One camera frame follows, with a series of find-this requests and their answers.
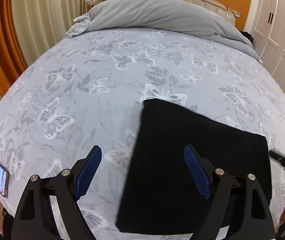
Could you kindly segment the black pants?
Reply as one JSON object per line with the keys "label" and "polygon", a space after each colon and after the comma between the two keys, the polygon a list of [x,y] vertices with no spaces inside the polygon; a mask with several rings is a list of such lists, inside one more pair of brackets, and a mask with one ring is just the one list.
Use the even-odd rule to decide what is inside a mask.
{"label": "black pants", "polygon": [[140,128],[116,219],[124,233],[193,233],[214,195],[201,160],[238,182],[256,176],[272,198],[266,138],[160,99],[144,101]]}

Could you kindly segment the bed with butterfly sheet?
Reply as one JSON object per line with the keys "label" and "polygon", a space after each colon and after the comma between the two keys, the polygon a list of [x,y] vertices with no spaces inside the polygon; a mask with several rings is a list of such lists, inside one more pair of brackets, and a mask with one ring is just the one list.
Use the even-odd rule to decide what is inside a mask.
{"label": "bed with butterfly sheet", "polygon": [[103,160],[81,212],[98,239],[145,239],[120,232],[115,220],[147,99],[263,135],[285,154],[285,94],[256,59],[171,31],[92,31],[45,52],[0,101],[7,212],[15,214],[30,176],[55,176],[98,145]]}

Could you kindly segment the black item on nightstand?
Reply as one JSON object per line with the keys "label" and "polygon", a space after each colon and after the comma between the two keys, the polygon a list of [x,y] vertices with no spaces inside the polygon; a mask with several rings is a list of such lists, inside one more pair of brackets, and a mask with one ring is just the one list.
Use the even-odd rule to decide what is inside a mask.
{"label": "black item on nightstand", "polygon": [[242,31],[241,33],[242,33],[242,35],[243,35],[244,37],[246,37],[251,43],[253,43],[254,38],[253,38],[253,36],[252,36],[250,33],[248,33],[247,31]]}

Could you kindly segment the orange curtain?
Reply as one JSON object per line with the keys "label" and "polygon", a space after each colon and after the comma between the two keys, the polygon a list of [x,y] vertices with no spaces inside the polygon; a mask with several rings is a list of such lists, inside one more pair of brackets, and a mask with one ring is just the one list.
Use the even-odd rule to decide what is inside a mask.
{"label": "orange curtain", "polygon": [[27,69],[12,16],[12,1],[0,0],[0,95]]}

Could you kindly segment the cream curtain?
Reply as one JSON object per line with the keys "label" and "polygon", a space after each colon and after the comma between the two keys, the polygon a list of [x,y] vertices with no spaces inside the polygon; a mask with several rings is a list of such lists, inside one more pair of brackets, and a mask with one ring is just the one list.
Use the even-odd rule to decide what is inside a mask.
{"label": "cream curtain", "polygon": [[27,68],[65,37],[85,0],[11,0],[14,28]]}

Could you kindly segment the grey duvet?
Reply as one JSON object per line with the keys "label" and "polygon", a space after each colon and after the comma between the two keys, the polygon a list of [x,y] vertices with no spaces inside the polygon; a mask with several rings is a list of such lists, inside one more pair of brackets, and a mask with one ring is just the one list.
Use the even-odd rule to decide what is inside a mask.
{"label": "grey duvet", "polygon": [[215,41],[260,59],[234,25],[209,9],[182,0],[106,0],[73,21],[66,32],[68,38],[102,29],[145,27]]}

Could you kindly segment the wall switch panel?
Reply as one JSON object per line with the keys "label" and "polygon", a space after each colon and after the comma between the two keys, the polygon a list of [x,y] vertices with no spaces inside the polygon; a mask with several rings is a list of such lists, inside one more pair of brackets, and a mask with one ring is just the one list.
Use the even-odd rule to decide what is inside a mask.
{"label": "wall switch panel", "polygon": [[240,17],[240,13],[233,10],[232,8],[228,8],[228,11],[230,11],[235,17],[239,18]]}

